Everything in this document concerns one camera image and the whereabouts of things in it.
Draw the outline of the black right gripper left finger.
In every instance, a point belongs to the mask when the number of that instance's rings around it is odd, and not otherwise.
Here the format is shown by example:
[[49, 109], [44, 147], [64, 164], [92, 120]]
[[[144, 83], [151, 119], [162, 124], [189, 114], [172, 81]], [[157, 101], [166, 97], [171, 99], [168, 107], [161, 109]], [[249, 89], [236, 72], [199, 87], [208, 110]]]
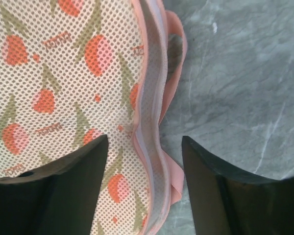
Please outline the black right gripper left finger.
[[88, 235], [107, 154], [102, 135], [44, 166], [0, 178], [0, 235]]

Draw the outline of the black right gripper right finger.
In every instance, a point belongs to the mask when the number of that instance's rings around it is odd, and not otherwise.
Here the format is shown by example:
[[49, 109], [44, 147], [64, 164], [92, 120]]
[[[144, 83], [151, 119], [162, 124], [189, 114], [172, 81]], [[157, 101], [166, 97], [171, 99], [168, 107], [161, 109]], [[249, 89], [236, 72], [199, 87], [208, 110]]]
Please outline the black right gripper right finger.
[[188, 136], [182, 156], [198, 235], [294, 235], [294, 176], [245, 171]]

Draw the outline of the floral pink bra laundry bag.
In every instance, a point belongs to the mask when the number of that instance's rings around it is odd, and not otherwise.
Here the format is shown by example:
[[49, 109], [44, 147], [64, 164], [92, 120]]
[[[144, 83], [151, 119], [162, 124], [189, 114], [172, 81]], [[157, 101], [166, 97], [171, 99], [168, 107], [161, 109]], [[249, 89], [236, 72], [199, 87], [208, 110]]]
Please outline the floral pink bra laundry bag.
[[0, 0], [0, 178], [108, 137], [89, 235], [155, 235], [184, 172], [159, 125], [181, 72], [182, 23], [161, 0]]

